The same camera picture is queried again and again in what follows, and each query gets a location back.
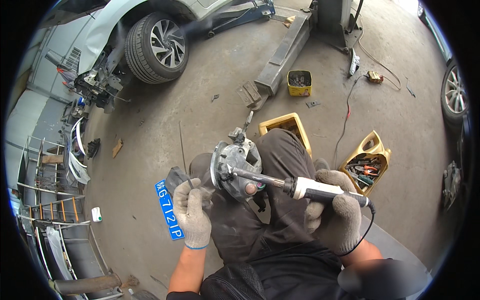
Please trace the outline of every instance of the yellow tin can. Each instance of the yellow tin can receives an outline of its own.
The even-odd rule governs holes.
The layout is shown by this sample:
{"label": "yellow tin can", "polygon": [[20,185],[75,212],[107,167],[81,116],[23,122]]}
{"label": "yellow tin can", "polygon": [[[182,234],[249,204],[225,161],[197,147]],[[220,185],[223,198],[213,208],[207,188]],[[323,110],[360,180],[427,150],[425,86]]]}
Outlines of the yellow tin can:
{"label": "yellow tin can", "polygon": [[312,94],[312,74],[305,70],[289,71],[287,74],[290,96],[310,96]]}

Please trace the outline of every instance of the ventilation grille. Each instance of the ventilation grille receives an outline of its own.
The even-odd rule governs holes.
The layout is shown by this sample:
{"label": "ventilation grille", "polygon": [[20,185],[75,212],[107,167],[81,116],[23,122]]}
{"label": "ventilation grille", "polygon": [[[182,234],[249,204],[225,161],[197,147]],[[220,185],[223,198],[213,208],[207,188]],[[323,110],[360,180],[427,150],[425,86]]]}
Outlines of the ventilation grille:
{"label": "ventilation grille", "polygon": [[71,69],[77,70],[81,53],[82,51],[79,48],[73,47],[72,50],[70,51],[70,54],[65,59],[65,62],[64,62],[65,66]]}

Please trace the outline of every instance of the car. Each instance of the car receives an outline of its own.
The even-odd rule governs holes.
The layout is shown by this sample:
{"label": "car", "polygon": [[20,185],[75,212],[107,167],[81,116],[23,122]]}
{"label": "car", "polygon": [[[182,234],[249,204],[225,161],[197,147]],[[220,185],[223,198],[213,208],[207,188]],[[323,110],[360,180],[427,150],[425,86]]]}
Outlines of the car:
{"label": "car", "polygon": [[418,17],[432,31],[447,63],[447,70],[442,81],[440,103],[445,123],[457,132],[461,129],[463,116],[468,110],[468,96],[462,81],[460,69],[442,30],[420,2],[418,5]]}
{"label": "car", "polygon": [[148,84],[180,77],[189,57],[189,30],[211,27],[208,17],[232,0],[62,0],[46,16],[41,27],[71,22],[102,9],[95,15],[82,47],[76,92],[85,102],[105,113],[132,74]]}

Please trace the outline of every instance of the forearm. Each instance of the forearm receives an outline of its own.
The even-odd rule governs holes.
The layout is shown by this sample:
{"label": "forearm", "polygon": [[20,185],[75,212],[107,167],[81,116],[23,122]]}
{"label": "forearm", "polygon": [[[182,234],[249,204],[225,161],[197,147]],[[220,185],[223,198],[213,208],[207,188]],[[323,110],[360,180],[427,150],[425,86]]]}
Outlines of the forearm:
{"label": "forearm", "polygon": [[362,240],[361,243],[350,254],[340,257],[340,260],[345,268],[351,264],[369,259],[383,259],[383,257],[377,246],[365,239]]}
{"label": "forearm", "polygon": [[193,250],[183,247],[179,262],[173,271],[168,292],[200,292],[204,279],[206,248]]}

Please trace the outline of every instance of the pliers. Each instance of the pliers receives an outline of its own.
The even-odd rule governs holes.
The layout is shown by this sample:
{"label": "pliers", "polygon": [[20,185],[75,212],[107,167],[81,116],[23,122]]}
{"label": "pliers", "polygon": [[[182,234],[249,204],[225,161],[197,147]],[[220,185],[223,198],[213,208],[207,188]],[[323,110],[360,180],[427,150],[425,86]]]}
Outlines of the pliers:
{"label": "pliers", "polygon": [[363,167],[360,167],[360,166],[357,166],[357,167],[355,167],[355,169],[358,170],[358,171],[360,171],[360,172],[363,172],[363,174],[364,174],[365,176],[370,175],[370,176],[378,177],[378,169],[375,168],[375,167],[371,167],[371,166],[363,166]]}

